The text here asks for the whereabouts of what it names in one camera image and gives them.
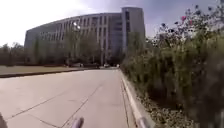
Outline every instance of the pavement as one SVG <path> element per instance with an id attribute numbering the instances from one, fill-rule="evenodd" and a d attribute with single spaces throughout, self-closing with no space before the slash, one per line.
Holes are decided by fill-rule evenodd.
<path id="1" fill-rule="evenodd" d="M 0 79 L 0 112 L 9 128 L 134 128 L 118 70 Z"/>

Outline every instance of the sky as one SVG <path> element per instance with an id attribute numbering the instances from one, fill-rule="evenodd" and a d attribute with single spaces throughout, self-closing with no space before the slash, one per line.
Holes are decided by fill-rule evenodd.
<path id="1" fill-rule="evenodd" d="M 219 0 L 1 0 L 0 46 L 24 44 L 26 30 L 67 17 L 121 12 L 121 7 L 144 10 L 146 35 L 154 36 L 161 23 L 173 24 L 185 10 L 214 6 Z"/>

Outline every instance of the bush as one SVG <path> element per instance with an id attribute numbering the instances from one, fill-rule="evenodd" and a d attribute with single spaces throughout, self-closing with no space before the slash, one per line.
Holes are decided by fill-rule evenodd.
<path id="1" fill-rule="evenodd" d="M 199 20 L 206 21 L 201 15 Z M 224 37 L 219 30 L 206 30 L 204 22 L 190 28 L 196 31 L 191 38 L 179 38 L 189 30 L 185 25 L 157 36 L 150 51 L 129 48 L 121 68 L 134 82 L 140 98 L 182 109 L 203 128 L 218 127 L 224 108 Z"/>

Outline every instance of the building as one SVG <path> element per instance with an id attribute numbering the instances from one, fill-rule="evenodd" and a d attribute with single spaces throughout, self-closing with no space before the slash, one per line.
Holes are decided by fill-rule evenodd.
<path id="1" fill-rule="evenodd" d="M 99 13 L 82 15 L 54 21 L 26 32 L 25 48 L 32 52 L 36 37 L 46 42 L 64 42 L 67 29 L 80 26 L 80 32 L 86 34 L 95 31 L 97 42 L 104 52 L 101 60 L 113 56 L 119 48 L 126 51 L 129 32 L 138 32 L 145 39 L 144 14 L 141 8 L 124 7 L 120 13 Z"/>

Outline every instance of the office building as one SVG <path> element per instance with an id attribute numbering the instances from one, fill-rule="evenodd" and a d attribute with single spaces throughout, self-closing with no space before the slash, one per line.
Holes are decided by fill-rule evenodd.
<path id="1" fill-rule="evenodd" d="M 127 49 L 129 32 L 138 32 L 141 39 L 145 39 L 144 14 L 141 8 L 124 7 L 120 13 L 99 13 L 70 17 L 35 27 L 26 32 L 25 48 L 32 52 L 36 37 L 46 43 L 65 42 L 65 32 L 80 26 L 80 32 L 87 34 L 94 31 L 97 42 L 104 51 L 103 60 L 115 55 L 119 48 L 123 52 Z"/>

